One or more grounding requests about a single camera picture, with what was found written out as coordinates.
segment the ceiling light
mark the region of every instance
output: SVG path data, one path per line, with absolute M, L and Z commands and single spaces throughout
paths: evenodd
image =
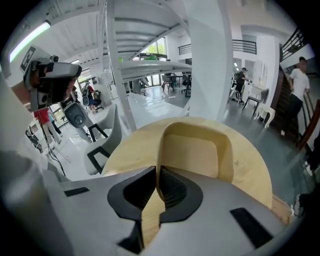
M 80 78 L 78 78 L 78 82 L 82 82 L 82 81 L 84 81 L 84 80 L 86 80 L 86 79 L 88 79 L 90 77 L 91 77 L 91 75 L 85 76 L 83 78 L 80 76 Z
M 29 44 L 33 39 L 39 36 L 42 32 L 46 31 L 50 28 L 50 24 L 45 21 L 40 26 L 36 27 L 30 34 L 28 34 L 10 53 L 10 62 L 14 60 L 14 58 L 22 51 L 22 49 Z

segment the gray plastic panel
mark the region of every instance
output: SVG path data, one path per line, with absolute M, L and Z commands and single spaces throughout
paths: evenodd
M 164 223 L 141 255 L 243 255 L 255 250 L 230 210 L 245 208 L 272 235 L 285 226 L 273 212 L 230 183 L 177 170 L 200 186 L 203 201 L 185 221 Z
M 135 222 L 120 218 L 108 204 L 107 194 L 113 185 L 143 170 L 63 183 L 58 183 L 54 174 L 45 173 L 49 200 L 71 244 L 73 255 L 117 254 L 117 243 L 130 236 Z M 89 191 L 70 197 L 64 193 L 82 187 Z

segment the black chair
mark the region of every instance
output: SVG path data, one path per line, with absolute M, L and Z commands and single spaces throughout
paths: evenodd
M 245 107 L 246 107 L 246 105 L 248 104 L 248 102 L 249 102 L 250 100 L 252 100 L 252 101 L 256 102 L 256 106 L 255 106 L 255 108 L 254 108 L 254 112 L 253 112 L 253 115 L 252 115 L 252 116 L 254 116 L 255 113 L 256 113 L 256 111 L 257 111 L 257 108 L 258 108 L 259 104 L 260 104 L 261 102 L 263 102 L 263 101 L 267 98 L 268 93 L 269 93 L 269 89 L 263 90 L 263 91 L 260 93 L 260 99 L 259 99 L 259 98 L 254 98 L 254 97 L 252 97 L 252 96 L 249 96 L 248 99 L 246 100 L 245 104 L 243 105 L 242 110 L 244 110 Z
M 101 92 L 99 90 L 95 91 L 97 93 L 96 97 L 94 98 L 94 106 L 95 106 L 95 112 L 98 112 L 99 109 L 104 109 L 101 106 L 102 100 L 101 100 Z

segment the balcony railing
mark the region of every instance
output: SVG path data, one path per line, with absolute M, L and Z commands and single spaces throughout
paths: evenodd
M 285 60 L 286 58 L 290 57 L 295 52 L 299 51 L 302 47 L 304 47 L 307 44 L 304 35 L 300 31 L 299 28 L 297 28 L 292 36 L 288 39 L 288 41 L 285 42 L 285 44 L 282 46 L 282 60 Z
M 249 54 L 257 54 L 257 43 L 246 40 L 232 40 L 233 50 Z
M 246 40 L 232 40 L 233 50 L 250 54 L 257 54 L 257 43 Z M 191 43 L 178 47 L 179 55 L 189 54 L 192 52 Z
M 191 43 L 178 47 L 179 55 L 191 53 Z

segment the person in red shirt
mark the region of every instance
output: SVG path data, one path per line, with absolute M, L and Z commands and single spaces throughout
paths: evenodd
M 48 108 L 43 108 L 40 109 L 38 111 L 33 112 L 33 115 L 36 119 L 38 119 L 39 123 L 42 125 L 45 136 L 48 138 L 48 142 L 51 143 L 52 142 L 52 137 L 50 132 L 53 134 L 54 140 L 60 144 L 61 143 L 61 139 L 58 135 L 58 133 L 56 132 L 54 126 L 52 125 L 52 123 L 50 122 L 50 118 L 48 115 Z

